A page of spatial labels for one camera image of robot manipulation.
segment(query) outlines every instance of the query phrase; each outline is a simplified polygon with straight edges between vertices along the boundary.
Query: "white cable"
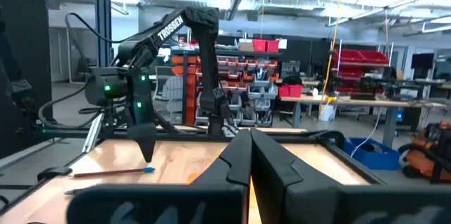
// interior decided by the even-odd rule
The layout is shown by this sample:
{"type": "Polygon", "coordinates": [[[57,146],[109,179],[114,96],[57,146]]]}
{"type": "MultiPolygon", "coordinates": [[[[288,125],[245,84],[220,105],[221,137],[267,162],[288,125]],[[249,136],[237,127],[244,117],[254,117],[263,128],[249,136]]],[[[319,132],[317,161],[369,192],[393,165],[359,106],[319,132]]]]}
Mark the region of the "white cable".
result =
{"type": "Polygon", "coordinates": [[[361,147],[363,144],[365,144],[369,138],[371,138],[371,136],[373,136],[373,133],[376,131],[378,124],[379,124],[379,118],[381,117],[382,114],[382,109],[379,109],[379,114],[378,114],[378,118],[376,119],[376,124],[374,125],[374,129],[373,131],[370,133],[370,135],[362,142],[360,143],[357,147],[354,148],[354,150],[352,150],[351,152],[351,158],[354,156],[355,152],[358,150],[359,147],[361,147]]]}

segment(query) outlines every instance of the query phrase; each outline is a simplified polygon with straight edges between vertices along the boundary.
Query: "workbench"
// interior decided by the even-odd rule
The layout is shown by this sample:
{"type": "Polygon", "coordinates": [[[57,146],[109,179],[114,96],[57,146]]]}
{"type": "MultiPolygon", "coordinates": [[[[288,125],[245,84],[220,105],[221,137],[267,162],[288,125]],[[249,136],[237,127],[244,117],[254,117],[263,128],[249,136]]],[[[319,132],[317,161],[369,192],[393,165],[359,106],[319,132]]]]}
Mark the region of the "workbench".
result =
{"type": "MultiPolygon", "coordinates": [[[[196,130],[179,126],[181,130],[196,130]]],[[[293,133],[302,129],[259,128],[264,132],[293,133]]],[[[102,183],[187,184],[192,176],[202,173],[218,157],[228,143],[196,141],[157,141],[151,163],[145,163],[138,145],[127,139],[107,139],[88,154],[70,165],[73,173],[105,170],[144,168],[151,166],[151,174],[135,173],[94,178],[73,178],[71,175],[41,181],[16,202],[4,209],[1,224],[40,222],[66,223],[66,208],[71,197],[64,192],[102,183]]],[[[370,185],[383,183],[360,163],[347,156],[332,144],[308,142],[283,144],[283,146],[310,166],[345,185],[370,185]]],[[[259,210],[253,188],[249,204],[249,223],[260,223],[259,210]]]]}
{"type": "MultiPolygon", "coordinates": [[[[321,97],[313,97],[302,95],[301,97],[281,97],[281,101],[293,101],[296,102],[295,113],[293,114],[293,127],[298,128],[301,118],[301,104],[326,104],[326,97],[321,101],[321,97]]],[[[433,103],[428,101],[390,101],[376,97],[376,100],[353,100],[350,97],[338,97],[336,101],[332,101],[330,104],[335,105],[347,105],[347,106],[370,106],[387,108],[384,133],[382,143],[388,147],[392,147],[393,140],[395,138],[396,131],[396,114],[398,108],[446,108],[445,104],[433,103]]]]}

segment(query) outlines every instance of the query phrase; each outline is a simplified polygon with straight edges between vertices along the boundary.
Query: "pencil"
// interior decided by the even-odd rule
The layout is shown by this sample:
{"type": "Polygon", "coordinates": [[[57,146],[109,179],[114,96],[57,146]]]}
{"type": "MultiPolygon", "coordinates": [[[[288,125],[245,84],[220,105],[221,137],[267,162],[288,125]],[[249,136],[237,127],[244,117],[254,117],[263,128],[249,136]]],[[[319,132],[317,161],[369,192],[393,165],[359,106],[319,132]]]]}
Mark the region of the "pencil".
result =
{"type": "Polygon", "coordinates": [[[94,176],[104,176],[104,175],[120,175],[120,174],[130,174],[130,173],[152,173],[155,168],[146,167],[146,168],[134,168],[127,170],[112,170],[112,171],[100,171],[100,172],[92,172],[92,173],[78,173],[74,174],[74,178],[89,178],[94,176]]]}

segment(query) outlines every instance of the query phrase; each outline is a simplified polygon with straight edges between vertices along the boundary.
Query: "floor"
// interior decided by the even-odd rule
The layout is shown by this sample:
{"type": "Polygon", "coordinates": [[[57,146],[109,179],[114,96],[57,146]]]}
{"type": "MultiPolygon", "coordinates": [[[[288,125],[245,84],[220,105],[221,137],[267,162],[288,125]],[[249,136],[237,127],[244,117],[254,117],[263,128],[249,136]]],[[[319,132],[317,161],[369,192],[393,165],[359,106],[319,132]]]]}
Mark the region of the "floor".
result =
{"type": "MultiPolygon", "coordinates": [[[[75,91],[81,85],[70,85],[67,83],[54,84],[53,95],[54,99],[62,97],[67,93],[75,91]]],[[[63,101],[54,107],[54,117],[58,122],[66,125],[77,125],[84,122],[89,116],[79,115],[78,110],[80,108],[88,107],[84,94],[79,94],[72,99],[63,101]]],[[[156,103],[157,110],[164,109],[164,104],[156,103]]],[[[427,121],[438,122],[443,119],[443,114],[437,111],[431,112],[427,120],[423,121],[423,124],[427,124],[427,121]]],[[[373,130],[373,125],[366,121],[368,119],[362,119],[357,121],[355,113],[346,113],[340,115],[329,124],[326,122],[317,121],[313,118],[303,116],[301,120],[301,128],[312,130],[320,130],[327,128],[329,130],[339,130],[346,137],[368,137],[373,130]]],[[[285,121],[279,121],[275,119],[273,122],[274,127],[291,127],[289,123],[285,121]]],[[[383,126],[380,126],[373,134],[372,138],[378,141],[382,140],[383,126]]],[[[399,137],[395,138],[393,148],[396,149],[399,146],[410,142],[409,133],[402,133],[399,137]]],[[[81,154],[81,149],[84,143],[84,139],[60,139],[48,142],[43,142],[30,149],[9,156],[0,160],[0,185],[33,185],[36,183],[36,175],[49,167],[64,166],[75,157],[81,154]],[[13,159],[22,158],[20,161],[16,161],[14,164],[8,164],[13,159]]],[[[405,178],[400,171],[374,171],[374,173],[381,179],[385,180],[389,184],[418,184],[427,185],[428,181],[423,179],[409,179],[405,178]]],[[[0,189],[0,194],[7,199],[15,199],[21,195],[23,190],[6,190],[0,189]]]]}

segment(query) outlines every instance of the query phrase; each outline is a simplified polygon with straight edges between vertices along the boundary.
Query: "black cable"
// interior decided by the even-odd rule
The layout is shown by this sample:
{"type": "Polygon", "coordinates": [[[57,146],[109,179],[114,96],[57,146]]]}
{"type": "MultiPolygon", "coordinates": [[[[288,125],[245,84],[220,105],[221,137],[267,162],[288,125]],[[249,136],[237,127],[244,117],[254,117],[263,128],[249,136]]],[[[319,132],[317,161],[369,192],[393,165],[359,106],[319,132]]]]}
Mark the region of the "black cable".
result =
{"type": "Polygon", "coordinates": [[[5,196],[0,195],[0,201],[5,204],[4,207],[9,204],[9,200],[5,196]]]}

